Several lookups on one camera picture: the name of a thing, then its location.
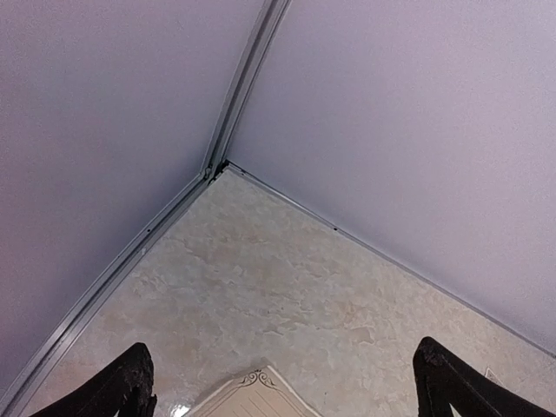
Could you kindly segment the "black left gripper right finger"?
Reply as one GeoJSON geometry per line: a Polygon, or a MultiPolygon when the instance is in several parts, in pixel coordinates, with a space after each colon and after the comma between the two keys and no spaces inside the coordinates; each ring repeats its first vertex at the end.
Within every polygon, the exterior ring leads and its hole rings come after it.
{"type": "Polygon", "coordinates": [[[551,416],[490,381],[432,337],[413,357],[419,416],[551,416]]]}

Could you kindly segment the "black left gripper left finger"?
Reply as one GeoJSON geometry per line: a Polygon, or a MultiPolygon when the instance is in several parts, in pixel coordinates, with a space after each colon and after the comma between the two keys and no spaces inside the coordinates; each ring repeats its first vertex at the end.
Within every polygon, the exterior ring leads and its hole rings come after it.
{"type": "Polygon", "coordinates": [[[154,363],[142,342],[115,358],[78,389],[35,413],[36,416],[152,416],[154,363]]]}

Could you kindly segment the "beige lined letter paper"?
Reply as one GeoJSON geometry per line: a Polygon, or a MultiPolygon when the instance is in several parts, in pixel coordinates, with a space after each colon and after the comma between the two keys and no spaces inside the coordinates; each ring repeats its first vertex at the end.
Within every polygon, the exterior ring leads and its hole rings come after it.
{"type": "Polygon", "coordinates": [[[224,382],[186,416],[319,417],[272,367],[249,370],[224,382]]]}

